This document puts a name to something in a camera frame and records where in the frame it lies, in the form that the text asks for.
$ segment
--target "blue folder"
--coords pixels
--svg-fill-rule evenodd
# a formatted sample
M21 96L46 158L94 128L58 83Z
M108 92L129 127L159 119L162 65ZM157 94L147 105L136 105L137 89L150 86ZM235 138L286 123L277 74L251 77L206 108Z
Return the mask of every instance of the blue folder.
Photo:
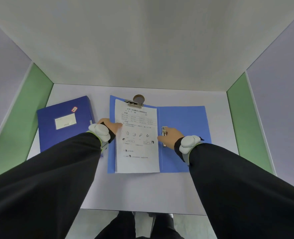
M56 129L55 119L73 113L76 124ZM88 131L89 125L95 123L92 106L87 96L39 109L37 118L41 152L61 141Z
M115 100L125 101L115 96L110 96L109 119L115 122ZM162 134L162 126L174 127L185 136L197 135L204 139L204 142L211 143L209 125L206 109L204 106L149 106L144 107L157 109L158 135ZM115 140L109 144L107 173L115 173ZM159 168L161 173L189 172L189 168L175 151L163 147L158 142Z

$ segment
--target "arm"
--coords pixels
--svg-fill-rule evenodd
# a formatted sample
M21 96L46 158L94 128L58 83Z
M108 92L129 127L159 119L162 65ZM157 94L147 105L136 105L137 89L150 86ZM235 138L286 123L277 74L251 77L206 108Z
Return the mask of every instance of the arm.
M114 137L120 125L104 121ZM81 133L1 174L0 238L65 238L94 180L101 146L97 135Z
M184 160L181 136L173 140ZM292 185L213 144L196 145L186 162L218 239L294 238Z

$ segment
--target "white table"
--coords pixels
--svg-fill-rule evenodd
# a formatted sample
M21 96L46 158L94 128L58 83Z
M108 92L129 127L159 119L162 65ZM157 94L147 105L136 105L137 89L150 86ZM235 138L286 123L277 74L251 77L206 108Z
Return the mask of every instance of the white table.
M109 117L110 95L132 99L137 94L153 106L204 105L212 143L238 153L226 92L54 84L47 106L86 95L98 121ZM39 152L37 132L28 158ZM105 151L81 208L206 214L189 173L108 174L107 157Z

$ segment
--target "leg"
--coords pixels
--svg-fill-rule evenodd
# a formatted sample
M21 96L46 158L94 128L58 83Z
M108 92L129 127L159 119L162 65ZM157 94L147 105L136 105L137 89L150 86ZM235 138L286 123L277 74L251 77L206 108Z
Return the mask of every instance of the leg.
M183 239L173 226L173 218L169 214L159 213L156 215L152 229L151 239Z
M132 239L136 238L135 217L130 211L120 211L95 239Z

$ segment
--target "folder clip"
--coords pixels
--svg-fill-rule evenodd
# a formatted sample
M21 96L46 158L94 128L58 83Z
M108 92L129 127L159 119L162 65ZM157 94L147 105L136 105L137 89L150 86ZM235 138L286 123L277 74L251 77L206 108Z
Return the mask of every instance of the folder clip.
M163 135L163 136L167 136L166 128L167 128L167 126L162 126L162 127L161 127L161 131L162 131L162 135Z
M128 103L128 105L130 105L130 106L136 106L138 108L141 108L142 106L144 106L143 103L138 103L138 102L134 102L131 100L125 100L125 102Z

